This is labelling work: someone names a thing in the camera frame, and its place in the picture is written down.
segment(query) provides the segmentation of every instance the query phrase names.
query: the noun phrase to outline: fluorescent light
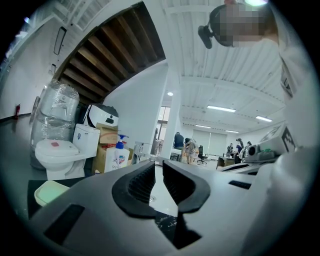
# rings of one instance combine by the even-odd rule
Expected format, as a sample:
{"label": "fluorescent light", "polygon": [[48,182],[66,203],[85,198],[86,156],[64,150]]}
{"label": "fluorescent light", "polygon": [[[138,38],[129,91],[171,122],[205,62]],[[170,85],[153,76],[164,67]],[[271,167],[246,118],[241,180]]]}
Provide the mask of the fluorescent light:
{"label": "fluorescent light", "polygon": [[262,116],[257,116],[256,119],[260,119],[260,120],[263,120],[263,121],[266,121],[266,122],[272,122],[271,119],[268,119],[268,118],[265,118],[265,117],[262,117]]}
{"label": "fluorescent light", "polygon": [[268,0],[245,0],[245,2],[251,6],[262,6],[265,5]]}
{"label": "fluorescent light", "polygon": [[64,41],[66,33],[67,33],[67,30],[63,26],[59,28],[58,35],[56,36],[56,39],[55,39],[54,50],[53,50],[53,53],[55,55],[59,55],[61,45],[62,45],[62,42]]}
{"label": "fluorescent light", "polygon": [[232,112],[232,113],[236,112],[235,109],[218,107],[218,106],[208,106],[207,109],[211,109],[211,110],[222,110],[222,111],[227,111],[227,112]]}
{"label": "fluorescent light", "polygon": [[195,125],[195,126],[197,126],[197,127],[202,127],[202,128],[208,128],[208,129],[211,129],[211,127],[209,127],[209,126],[203,126],[203,125]]}
{"label": "fluorescent light", "polygon": [[238,133],[239,133],[238,131],[234,131],[234,130],[226,130],[226,132],[228,132],[228,133],[234,133],[234,134],[238,134]]}

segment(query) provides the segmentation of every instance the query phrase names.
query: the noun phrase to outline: white wall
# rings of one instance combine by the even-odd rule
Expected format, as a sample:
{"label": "white wall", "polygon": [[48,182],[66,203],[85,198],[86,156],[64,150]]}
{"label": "white wall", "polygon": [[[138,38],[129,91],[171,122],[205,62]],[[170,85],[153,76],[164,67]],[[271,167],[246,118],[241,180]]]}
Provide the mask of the white wall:
{"label": "white wall", "polygon": [[238,134],[236,137],[237,138],[241,138],[243,141],[243,145],[247,145],[247,142],[251,142],[252,145],[257,144],[260,142],[260,140],[268,133],[272,130],[272,128],[274,126],[278,126],[279,123],[271,125],[267,128],[263,128],[263,129],[259,129],[259,130],[255,130],[255,131],[251,131],[251,132],[247,132],[247,133],[243,133],[243,134]]}
{"label": "white wall", "polygon": [[[127,145],[152,144],[165,91],[168,65],[161,61],[123,83],[104,100],[103,104],[114,107],[119,114],[118,130],[126,138]],[[143,151],[150,153],[151,146]]]}
{"label": "white wall", "polygon": [[208,153],[222,156],[226,152],[227,135],[211,132]]}
{"label": "white wall", "polygon": [[203,153],[209,153],[210,132],[193,130],[193,137],[198,147],[203,146]]}
{"label": "white wall", "polygon": [[20,114],[31,113],[37,96],[51,79],[48,73],[50,63],[51,20],[40,28],[27,42],[23,52],[13,60],[8,77],[0,96],[0,119],[13,116],[16,105],[20,105]]}
{"label": "white wall", "polygon": [[180,134],[184,138],[190,138],[191,139],[194,136],[194,128],[192,126],[188,126],[188,125],[181,125]]}
{"label": "white wall", "polygon": [[[171,83],[171,76],[168,75],[167,79],[168,83]],[[180,103],[181,103],[181,93],[180,90],[174,90],[172,96],[172,103],[170,107],[170,115],[168,119],[168,124],[165,131],[165,137],[163,141],[163,146],[161,149],[161,156],[163,158],[170,158],[171,150],[174,144],[174,138],[178,128],[180,126],[180,119],[179,119],[179,110],[180,110]]]}

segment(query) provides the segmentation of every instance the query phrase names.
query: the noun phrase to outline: plastic wrap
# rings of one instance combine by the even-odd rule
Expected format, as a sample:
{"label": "plastic wrap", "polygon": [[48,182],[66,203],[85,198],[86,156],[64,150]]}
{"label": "plastic wrap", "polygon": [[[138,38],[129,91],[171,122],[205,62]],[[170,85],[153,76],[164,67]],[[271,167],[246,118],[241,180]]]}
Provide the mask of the plastic wrap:
{"label": "plastic wrap", "polygon": [[37,143],[42,140],[71,141],[74,129],[74,121],[66,122],[38,111],[32,125],[30,144],[36,148]]}
{"label": "plastic wrap", "polygon": [[52,80],[39,103],[39,110],[45,116],[72,122],[75,120],[78,104],[79,94],[75,89]]}
{"label": "plastic wrap", "polygon": [[41,96],[31,130],[30,164],[34,168],[45,170],[35,156],[39,141],[72,141],[78,104],[79,94],[75,89],[57,80],[48,84]]}

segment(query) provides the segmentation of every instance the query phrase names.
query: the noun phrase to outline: hand sanitizer bottle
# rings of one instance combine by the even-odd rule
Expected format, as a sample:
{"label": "hand sanitizer bottle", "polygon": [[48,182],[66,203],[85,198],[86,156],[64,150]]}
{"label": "hand sanitizer bottle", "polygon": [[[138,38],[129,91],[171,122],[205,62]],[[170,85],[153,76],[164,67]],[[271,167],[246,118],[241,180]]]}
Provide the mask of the hand sanitizer bottle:
{"label": "hand sanitizer bottle", "polygon": [[126,135],[119,134],[120,140],[116,143],[115,147],[106,150],[104,172],[111,172],[122,167],[126,167],[130,151],[124,148],[122,142]]}

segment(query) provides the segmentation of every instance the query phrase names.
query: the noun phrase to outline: white machine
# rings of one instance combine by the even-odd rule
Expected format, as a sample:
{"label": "white machine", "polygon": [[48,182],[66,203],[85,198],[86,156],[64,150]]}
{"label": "white machine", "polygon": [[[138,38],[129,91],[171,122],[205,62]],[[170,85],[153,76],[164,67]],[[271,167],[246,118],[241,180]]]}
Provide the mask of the white machine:
{"label": "white machine", "polygon": [[84,177],[87,158],[97,155],[100,130],[77,124],[72,143],[66,140],[41,140],[36,144],[35,157],[46,168],[48,180]]}
{"label": "white machine", "polygon": [[46,116],[71,122],[75,118],[78,103],[77,91],[60,83],[52,84],[46,89],[40,110]]}
{"label": "white machine", "polygon": [[85,126],[97,127],[97,123],[115,127],[118,126],[119,115],[113,106],[103,104],[91,104],[86,110],[83,124]]}

